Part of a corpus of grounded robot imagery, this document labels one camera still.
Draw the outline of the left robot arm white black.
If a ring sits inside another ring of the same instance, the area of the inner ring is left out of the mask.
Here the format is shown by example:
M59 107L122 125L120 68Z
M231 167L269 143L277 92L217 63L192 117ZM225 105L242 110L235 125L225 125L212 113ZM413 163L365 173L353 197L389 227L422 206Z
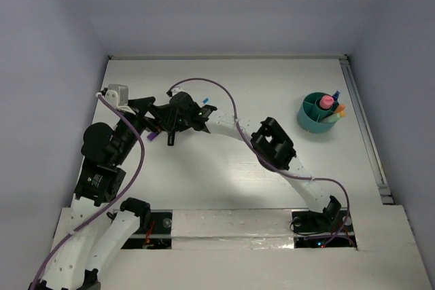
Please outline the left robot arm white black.
M116 91L97 98L120 119L115 127L99 122L87 127L84 157L73 192L67 232L41 264L30 289L100 289L100 278L120 249L168 249L172 214L123 195L145 161L141 135L165 131L168 144L185 130L182 96L165 105L153 97L128 99Z

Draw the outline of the orange highlighter cap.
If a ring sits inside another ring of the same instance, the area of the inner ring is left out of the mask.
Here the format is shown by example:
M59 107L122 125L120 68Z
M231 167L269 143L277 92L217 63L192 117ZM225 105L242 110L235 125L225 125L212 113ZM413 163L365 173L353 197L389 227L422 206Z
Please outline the orange highlighter cap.
M336 107L336 109L335 109L335 113L339 113L339 112L341 112L341 111L344 111L345 110L345 105L344 104L339 104L337 107Z

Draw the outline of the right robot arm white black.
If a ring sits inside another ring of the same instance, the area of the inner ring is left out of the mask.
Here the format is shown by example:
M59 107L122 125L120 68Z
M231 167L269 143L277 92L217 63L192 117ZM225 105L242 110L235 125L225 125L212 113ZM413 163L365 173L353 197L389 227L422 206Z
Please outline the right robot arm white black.
M267 117L261 122L240 120L210 105L198 105L180 87L168 91L169 103L180 116L177 122L197 131L218 134L247 143L265 169L281 176L305 201L308 220L329 230L338 221L340 202L314 180L297 158L294 143L279 123Z

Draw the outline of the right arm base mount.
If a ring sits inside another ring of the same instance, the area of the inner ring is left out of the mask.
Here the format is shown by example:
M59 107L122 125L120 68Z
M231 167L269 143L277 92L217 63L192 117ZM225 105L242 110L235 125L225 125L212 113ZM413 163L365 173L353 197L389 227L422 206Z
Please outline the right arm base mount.
M322 213L293 211L289 229L296 249L358 247L351 213L334 197Z

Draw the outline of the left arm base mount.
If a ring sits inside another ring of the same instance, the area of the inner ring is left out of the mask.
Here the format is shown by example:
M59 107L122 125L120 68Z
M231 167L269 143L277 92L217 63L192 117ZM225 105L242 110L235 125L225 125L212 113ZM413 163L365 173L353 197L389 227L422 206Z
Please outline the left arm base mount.
M127 198L120 208L108 213L109 238L121 249L170 249L172 211L153 211L150 204Z

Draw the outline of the green cap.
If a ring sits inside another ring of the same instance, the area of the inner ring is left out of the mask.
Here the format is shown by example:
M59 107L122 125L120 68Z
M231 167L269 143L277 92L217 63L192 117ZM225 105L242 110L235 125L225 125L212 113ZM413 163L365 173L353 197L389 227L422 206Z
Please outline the green cap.
M323 123L327 123L327 124L333 124L336 121L338 121L341 118L341 115L339 113L336 113L334 115L330 115L327 118L325 118L323 120Z

